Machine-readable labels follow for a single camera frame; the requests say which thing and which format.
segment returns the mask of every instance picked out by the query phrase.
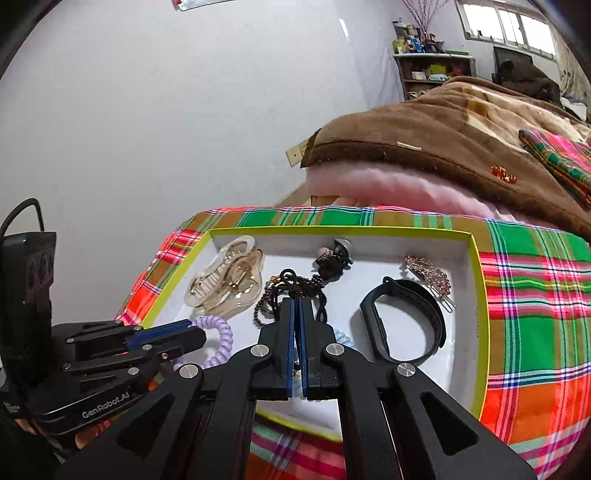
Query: plaid fabric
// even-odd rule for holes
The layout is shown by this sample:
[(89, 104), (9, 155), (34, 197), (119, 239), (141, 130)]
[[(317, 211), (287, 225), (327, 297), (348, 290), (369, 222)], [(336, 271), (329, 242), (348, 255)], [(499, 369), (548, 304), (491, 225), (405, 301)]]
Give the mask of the plaid fabric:
[[(393, 207), (219, 209), (182, 224), (118, 314), (141, 323), (190, 248), (211, 228), (397, 225), (471, 232), (485, 276), (491, 368), (481, 422), (540, 479), (564, 461), (591, 416), (591, 251), (569, 233)], [(248, 478), (345, 478), (339, 444), (257, 417)]]
[(591, 147), (529, 130), (520, 130), (519, 140), (583, 206), (591, 207)]

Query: black smart band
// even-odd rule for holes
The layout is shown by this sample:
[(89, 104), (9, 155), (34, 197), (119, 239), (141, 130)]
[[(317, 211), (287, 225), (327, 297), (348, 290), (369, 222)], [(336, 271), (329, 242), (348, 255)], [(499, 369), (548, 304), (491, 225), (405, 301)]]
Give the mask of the black smart band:
[[(396, 360), (390, 357), (388, 338), (384, 323), (378, 314), (375, 301), (383, 295), (403, 299), (416, 307), (429, 321), (433, 328), (433, 345), (427, 353), (413, 360)], [(369, 292), (361, 302), (361, 314), (368, 330), (376, 360), (399, 364), (402, 361), (419, 365), (443, 347), (446, 339), (443, 313), (435, 298), (422, 286), (412, 280), (393, 280), (384, 277), (383, 283)]]

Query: shallow tray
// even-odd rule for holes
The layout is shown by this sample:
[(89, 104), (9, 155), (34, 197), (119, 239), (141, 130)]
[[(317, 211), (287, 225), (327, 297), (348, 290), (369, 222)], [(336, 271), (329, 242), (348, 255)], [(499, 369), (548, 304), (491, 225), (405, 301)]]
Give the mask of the shallow tray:
[[(374, 356), (359, 311), (363, 297), (382, 282), (384, 276), (411, 278), (404, 267), (406, 255), (430, 259), (444, 270), (452, 284), (456, 304), (450, 312), (442, 308), (447, 340), (443, 348), (421, 366), (429, 377), (476, 418), (480, 418), (486, 394), (489, 365), (489, 319), (486, 291), (476, 244), (470, 233), (403, 227), (378, 226), (285, 226), (214, 229), (203, 235), (172, 275), (148, 312), (144, 326), (163, 325), (191, 317), (193, 309), (183, 297), (192, 276), (207, 267), (221, 247), (237, 236), (252, 235), (265, 254), (263, 281), (292, 268), (310, 278), (320, 247), (330, 247), (334, 238), (352, 244), (353, 265), (343, 276), (324, 288), (328, 322), (345, 332), (366, 358)], [(376, 302), (388, 334), (391, 356), (416, 358), (426, 351), (433, 333), (411, 306), (385, 297)], [(233, 352), (254, 345), (259, 329), (252, 320), (254, 305), (229, 319), (234, 335)], [(186, 356), (203, 363), (219, 346), (216, 330), (207, 330), (205, 347)], [(258, 402), (257, 412), (295, 429), (339, 440), (340, 421), (336, 400)]]

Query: folded plaid cloth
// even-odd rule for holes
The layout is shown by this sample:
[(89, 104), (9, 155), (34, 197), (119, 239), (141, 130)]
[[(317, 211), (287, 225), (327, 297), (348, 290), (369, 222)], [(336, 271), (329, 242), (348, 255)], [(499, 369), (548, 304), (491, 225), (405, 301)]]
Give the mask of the folded plaid cloth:
[(532, 130), (520, 130), (519, 140), (583, 207), (591, 207), (591, 147)]

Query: coil hair tie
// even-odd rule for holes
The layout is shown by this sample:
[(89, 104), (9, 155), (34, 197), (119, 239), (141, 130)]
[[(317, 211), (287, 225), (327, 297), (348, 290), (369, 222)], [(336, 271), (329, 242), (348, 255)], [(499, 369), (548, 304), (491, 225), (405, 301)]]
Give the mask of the coil hair tie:
[[(202, 329), (215, 328), (220, 332), (220, 346), (213, 357), (207, 360), (199, 366), (203, 369), (215, 367), (217, 365), (224, 364), (228, 361), (232, 354), (232, 344), (234, 343), (234, 337), (232, 335), (232, 329), (228, 323), (216, 317), (214, 315), (203, 315), (196, 320), (192, 321), (192, 326), (197, 326)], [(182, 367), (186, 362), (183, 357), (179, 357), (174, 361), (173, 370), (177, 370)]]

